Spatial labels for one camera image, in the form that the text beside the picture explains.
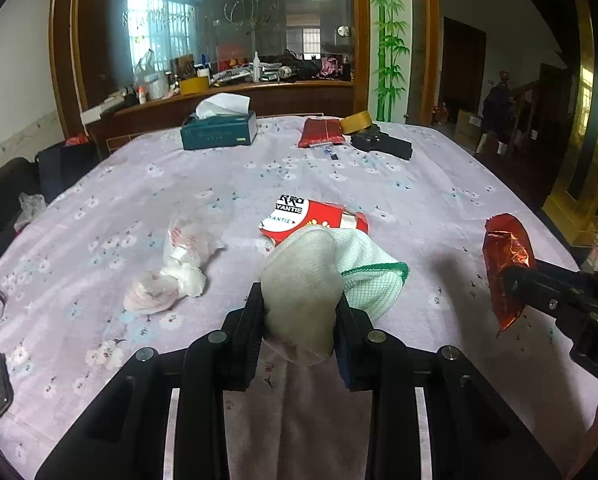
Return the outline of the red shiny snack wrapper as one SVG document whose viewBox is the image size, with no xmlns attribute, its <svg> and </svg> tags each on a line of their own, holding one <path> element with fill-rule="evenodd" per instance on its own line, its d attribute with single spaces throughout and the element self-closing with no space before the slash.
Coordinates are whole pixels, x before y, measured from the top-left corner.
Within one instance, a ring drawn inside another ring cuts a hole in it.
<svg viewBox="0 0 598 480">
<path fill-rule="evenodd" d="M 498 330 L 504 332 L 514 324 L 524 309 L 515 281 L 506 278 L 510 269 L 535 269 L 536 261 L 530 237 L 518 218 L 497 214 L 486 220 L 482 254 L 488 277 L 492 310 Z"/>
</svg>

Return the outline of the white green mesh cloth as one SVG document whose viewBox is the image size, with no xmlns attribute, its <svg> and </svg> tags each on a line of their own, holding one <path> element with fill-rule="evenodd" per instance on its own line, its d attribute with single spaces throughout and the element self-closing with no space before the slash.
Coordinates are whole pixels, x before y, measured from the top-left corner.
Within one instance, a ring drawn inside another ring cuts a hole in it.
<svg viewBox="0 0 598 480">
<path fill-rule="evenodd" d="M 339 301 L 376 321 L 400 296 L 408 274 L 406 263 L 363 231 L 305 226 L 262 269 L 265 341 L 291 363 L 320 364 L 334 352 Z"/>
</svg>

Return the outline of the red white cigarette pack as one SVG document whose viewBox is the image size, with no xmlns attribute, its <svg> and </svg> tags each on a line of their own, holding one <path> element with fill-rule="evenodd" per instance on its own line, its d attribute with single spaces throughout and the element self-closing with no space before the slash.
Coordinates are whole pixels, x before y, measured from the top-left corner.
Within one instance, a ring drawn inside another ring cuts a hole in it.
<svg viewBox="0 0 598 480">
<path fill-rule="evenodd" d="M 259 230 L 278 245 L 305 226 L 357 229 L 369 233 L 368 220 L 362 212 L 287 194 L 276 200 L 273 211 L 260 222 Z"/>
</svg>

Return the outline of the lilac floral tablecloth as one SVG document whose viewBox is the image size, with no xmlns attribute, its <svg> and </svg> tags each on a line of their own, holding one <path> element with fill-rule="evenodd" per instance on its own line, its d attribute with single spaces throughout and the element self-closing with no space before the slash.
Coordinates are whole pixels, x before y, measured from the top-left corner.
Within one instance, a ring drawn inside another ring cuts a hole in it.
<svg viewBox="0 0 598 480">
<path fill-rule="evenodd" d="M 527 310 L 509 330 L 492 313 L 482 257 L 485 221 L 508 212 L 538 258 L 570 254 L 515 194 L 441 133 L 391 125 L 407 162 L 348 146 L 301 150 L 299 117 L 263 119 L 249 146 L 188 152 L 177 130 L 145 134 L 60 194 L 0 259 L 6 295 L 0 353 L 14 400 L 0 450 L 33 478 L 78 415 L 142 347 L 169 352 L 216 330 L 242 307 L 271 243 L 260 222 L 283 195 L 366 214 L 372 240 L 410 274 L 378 326 L 404 344 L 462 350 L 534 433 L 560 470 L 578 454 L 598 380 L 570 360 L 570 341 Z M 223 249 L 208 287 L 171 310 L 125 311 L 130 285 L 162 263 L 171 219 L 203 221 Z"/>
</svg>

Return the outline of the black device on table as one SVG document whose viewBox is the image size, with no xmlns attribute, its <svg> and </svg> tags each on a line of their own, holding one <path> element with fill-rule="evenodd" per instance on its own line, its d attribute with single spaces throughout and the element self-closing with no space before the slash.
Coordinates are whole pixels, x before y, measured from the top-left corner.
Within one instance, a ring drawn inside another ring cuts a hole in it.
<svg viewBox="0 0 598 480">
<path fill-rule="evenodd" d="M 410 141 L 389 136 L 375 124 L 352 133 L 350 141 L 354 148 L 366 153 L 384 153 L 403 160 L 410 160 L 413 155 L 413 147 Z"/>
</svg>

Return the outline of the teal tissue box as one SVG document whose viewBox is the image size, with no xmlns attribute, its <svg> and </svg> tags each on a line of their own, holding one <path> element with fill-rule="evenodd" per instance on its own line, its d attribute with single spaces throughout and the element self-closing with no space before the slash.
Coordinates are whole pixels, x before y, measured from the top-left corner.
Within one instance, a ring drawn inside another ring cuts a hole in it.
<svg viewBox="0 0 598 480">
<path fill-rule="evenodd" d="M 202 100 L 180 127 L 185 151 L 251 145 L 256 138 L 256 113 L 250 98 L 236 93 L 217 93 Z"/>
</svg>

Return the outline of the red foil packet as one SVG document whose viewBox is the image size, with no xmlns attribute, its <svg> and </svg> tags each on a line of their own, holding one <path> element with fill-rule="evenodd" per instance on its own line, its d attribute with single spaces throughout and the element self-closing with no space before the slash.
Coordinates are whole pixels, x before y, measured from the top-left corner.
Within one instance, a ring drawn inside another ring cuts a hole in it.
<svg viewBox="0 0 598 480">
<path fill-rule="evenodd" d="M 298 142 L 299 148 L 312 148 L 319 145 L 345 144 L 338 119 L 308 118 L 302 129 Z"/>
</svg>

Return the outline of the yellow tape roll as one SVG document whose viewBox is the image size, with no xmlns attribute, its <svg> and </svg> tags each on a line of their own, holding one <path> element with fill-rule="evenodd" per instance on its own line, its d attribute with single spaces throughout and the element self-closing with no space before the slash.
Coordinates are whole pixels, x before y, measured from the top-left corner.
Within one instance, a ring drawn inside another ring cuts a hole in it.
<svg viewBox="0 0 598 480">
<path fill-rule="evenodd" d="M 367 110 L 355 113 L 339 120 L 341 132 L 345 136 L 358 133 L 372 125 L 372 118 Z"/>
</svg>

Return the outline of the wooden sideboard counter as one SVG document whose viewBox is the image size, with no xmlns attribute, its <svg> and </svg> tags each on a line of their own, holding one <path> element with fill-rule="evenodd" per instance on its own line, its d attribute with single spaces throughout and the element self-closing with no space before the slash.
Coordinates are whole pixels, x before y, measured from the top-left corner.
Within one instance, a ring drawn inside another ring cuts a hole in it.
<svg viewBox="0 0 598 480">
<path fill-rule="evenodd" d="M 106 158 L 144 133 L 180 128 L 193 114 L 342 117 L 354 112 L 355 97 L 355 82 L 340 79 L 243 82 L 113 108 L 86 125 L 85 132 Z"/>
</svg>

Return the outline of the black sofa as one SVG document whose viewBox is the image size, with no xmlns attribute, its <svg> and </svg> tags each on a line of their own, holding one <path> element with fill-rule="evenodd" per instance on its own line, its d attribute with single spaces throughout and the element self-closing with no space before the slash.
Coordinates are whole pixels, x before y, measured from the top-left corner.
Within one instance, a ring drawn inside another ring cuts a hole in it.
<svg viewBox="0 0 598 480">
<path fill-rule="evenodd" d="M 99 162 L 93 143 L 58 143 L 38 152 L 32 162 L 17 157 L 0 168 L 0 257 L 16 237 L 21 194 L 41 194 L 49 204 Z"/>
</svg>

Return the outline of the bamboo painted glass panel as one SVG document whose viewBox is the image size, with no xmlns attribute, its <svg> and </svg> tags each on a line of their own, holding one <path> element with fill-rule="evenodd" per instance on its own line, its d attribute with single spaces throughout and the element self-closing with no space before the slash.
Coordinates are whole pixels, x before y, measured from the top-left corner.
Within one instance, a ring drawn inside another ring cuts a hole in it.
<svg viewBox="0 0 598 480">
<path fill-rule="evenodd" d="M 372 100 L 378 122 L 403 119 L 410 62 L 407 0 L 370 0 L 372 10 Z"/>
</svg>

